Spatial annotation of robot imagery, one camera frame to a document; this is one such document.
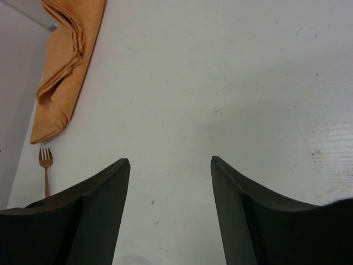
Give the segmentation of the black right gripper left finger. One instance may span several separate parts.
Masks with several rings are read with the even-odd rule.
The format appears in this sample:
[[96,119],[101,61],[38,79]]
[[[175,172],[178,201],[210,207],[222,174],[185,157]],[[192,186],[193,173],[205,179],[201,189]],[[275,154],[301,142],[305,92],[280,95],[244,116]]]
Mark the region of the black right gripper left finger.
[[129,185],[121,158],[24,208],[1,211],[1,264],[112,264]]

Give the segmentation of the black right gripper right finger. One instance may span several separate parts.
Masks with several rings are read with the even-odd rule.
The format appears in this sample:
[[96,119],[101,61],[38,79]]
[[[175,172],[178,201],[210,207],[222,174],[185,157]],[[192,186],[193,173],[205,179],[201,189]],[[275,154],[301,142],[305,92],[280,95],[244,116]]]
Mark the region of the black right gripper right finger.
[[352,200],[324,206],[283,196],[211,159],[227,264],[351,264]]

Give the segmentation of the orange cloth napkin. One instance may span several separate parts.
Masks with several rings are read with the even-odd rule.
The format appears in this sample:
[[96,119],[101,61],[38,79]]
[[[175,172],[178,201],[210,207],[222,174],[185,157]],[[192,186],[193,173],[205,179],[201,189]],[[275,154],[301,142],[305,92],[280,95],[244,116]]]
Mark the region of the orange cloth napkin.
[[51,139],[71,121],[106,2],[41,1],[41,5],[58,27],[47,40],[44,71],[36,93],[31,144]]

